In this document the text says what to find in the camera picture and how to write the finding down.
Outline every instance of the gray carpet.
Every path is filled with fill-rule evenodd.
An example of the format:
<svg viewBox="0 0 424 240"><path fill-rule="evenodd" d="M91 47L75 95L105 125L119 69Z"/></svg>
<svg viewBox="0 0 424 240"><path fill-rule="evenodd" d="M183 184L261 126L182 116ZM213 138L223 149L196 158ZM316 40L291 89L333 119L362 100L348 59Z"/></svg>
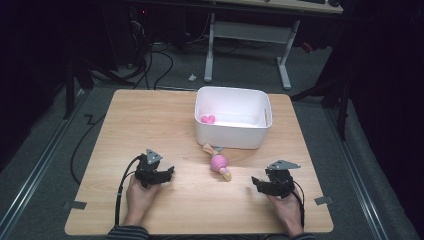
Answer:
<svg viewBox="0 0 424 240"><path fill-rule="evenodd" d="M267 93L294 95L315 84L323 64L331 53L331 49L317 50L309 54L299 48L292 49L287 68L293 88L291 91L285 91L282 89L275 58L269 57L269 55L275 55L275 49L278 47L273 45L259 50L244 47L226 54L223 52L228 52L231 47L219 48L218 46L218 52L215 55L214 79L209 85L254 88ZM195 90L206 85L203 82L206 52L204 48L187 48L183 51L172 46L165 48L163 45L158 45L155 49L165 49L162 53L171 56L173 60L172 70L160 80L158 89L174 87ZM267 52L267 57L258 54L261 51ZM151 89L154 81L169 68L170 63L171 60L167 56L160 53L153 54L152 68L148 74ZM120 71L120 74L126 73L126 70ZM191 74L196 75L197 80L188 81ZM139 85L139 88L146 87L145 81ZM87 96L87 99L69 123L67 131L52 155L44 177L14 225L9 239L104 238L103 236L67 236L64 226L69 210L64 209L63 204L65 201L73 200L78 191L78 186L70 173L70 161L78 142L91 126L87 124L89 117L85 115L92 115L92 121L103 116L113 92L118 88L123 87L110 81L96 81L95 88L89 94L83 94ZM56 97L55 104L34 125L28 139L1 173L0 184L3 194L0 199L0 216L7 213L55 130L63 123L64 99L65 94L62 90ZM317 234L317 238L376 239L355 192L338 136L334 133L334 126L328 119L329 112L331 115L332 111L322 109L318 100L319 98L310 97L294 103L323 192L334 200L334 203L328 206L334 222L334 230L326 234ZM101 122L89 132L77 149L74 170L78 179L81 179L84 174L100 128ZM351 105L346 137L346 144L381 216L387 239L419 239L370 151Z"/></svg>

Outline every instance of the white plastic bin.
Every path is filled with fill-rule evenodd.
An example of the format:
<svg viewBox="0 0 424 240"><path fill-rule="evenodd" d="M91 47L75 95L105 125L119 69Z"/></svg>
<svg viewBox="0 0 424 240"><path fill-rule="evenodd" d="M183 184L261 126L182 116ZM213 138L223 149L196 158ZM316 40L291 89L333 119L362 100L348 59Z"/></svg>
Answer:
<svg viewBox="0 0 424 240"><path fill-rule="evenodd" d="M195 105L196 140L215 147L257 149L272 125L268 95L259 90L202 87ZM202 123L214 116L213 124Z"/></svg>

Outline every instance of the wooden table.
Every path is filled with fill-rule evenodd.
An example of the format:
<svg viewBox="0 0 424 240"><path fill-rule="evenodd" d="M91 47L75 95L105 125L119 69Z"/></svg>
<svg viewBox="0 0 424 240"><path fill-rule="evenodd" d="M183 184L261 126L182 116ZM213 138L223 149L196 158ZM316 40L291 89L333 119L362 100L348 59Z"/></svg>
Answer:
<svg viewBox="0 0 424 240"><path fill-rule="evenodd" d="M163 156L159 171L175 166L162 184L144 226L151 234L281 233L273 206L251 176L268 181L264 169L279 159L300 164L291 174L305 192L305 230L330 232L333 223L290 98L269 94L273 125L256 150L223 149L233 179L209 166L210 155L195 139L196 92L116 91L65 226L70 235L104 235L114 225L116 192L132 159L146 148ZM124 193L129 179L124 183ZM125 194L121 223L126 214Z"/></svg>

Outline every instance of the sleeve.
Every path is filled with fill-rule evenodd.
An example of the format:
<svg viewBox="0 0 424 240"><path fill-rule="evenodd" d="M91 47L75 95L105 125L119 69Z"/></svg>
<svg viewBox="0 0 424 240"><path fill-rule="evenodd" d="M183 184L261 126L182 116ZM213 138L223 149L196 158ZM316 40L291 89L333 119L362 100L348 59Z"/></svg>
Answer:
<svg viewBox="0 0 424 240"><path fill-rule="evenodd" d="M147 240L149 233L139 226L115 226L107 234L106 240Z"/></svg>
<svg viewBox="0 0 424 240"><path fill-rule="evenodd" d="M290 240L316 240L316 238L311 233L302 233L297 236L294 236L293 238L290 238Z"/></svg>

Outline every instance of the human hand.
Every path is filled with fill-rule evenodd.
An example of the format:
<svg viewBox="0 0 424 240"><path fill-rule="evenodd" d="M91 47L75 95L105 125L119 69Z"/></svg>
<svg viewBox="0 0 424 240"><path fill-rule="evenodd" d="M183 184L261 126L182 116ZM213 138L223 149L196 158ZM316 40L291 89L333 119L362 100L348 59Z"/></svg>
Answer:
<svg viewBox="0 0 424 240"><path fill-rule="evenodd" d="M294 194L299 196L297 190L294 190ZM266 195L266 197L275 206L277 216L290 238L303 233L300 203L293 193L283 199L271 195Z"/></svg>
<svg viewBox="0 0 424 240"><path fill-rule="evenodd" d="M123 223L124 226L141 226L143 217L152 205L159 188L160 184L155 184L146 189L134 175L131 176L126 193L128 213Z"/></svg>

